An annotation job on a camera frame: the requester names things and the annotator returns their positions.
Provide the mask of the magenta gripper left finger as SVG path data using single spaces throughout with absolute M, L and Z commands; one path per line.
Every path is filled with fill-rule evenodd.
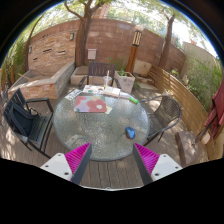
M 86 143 L 72 151 L 57 153 L 41 169 L 79 185 L 92 153 L 92 145 Z

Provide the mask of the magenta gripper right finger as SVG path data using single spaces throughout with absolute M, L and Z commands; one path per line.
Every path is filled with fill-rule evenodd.
M 133 144 L 133 155 L 144 185 L 182 169 L 168 154 L 159 155 L 137 143 Z

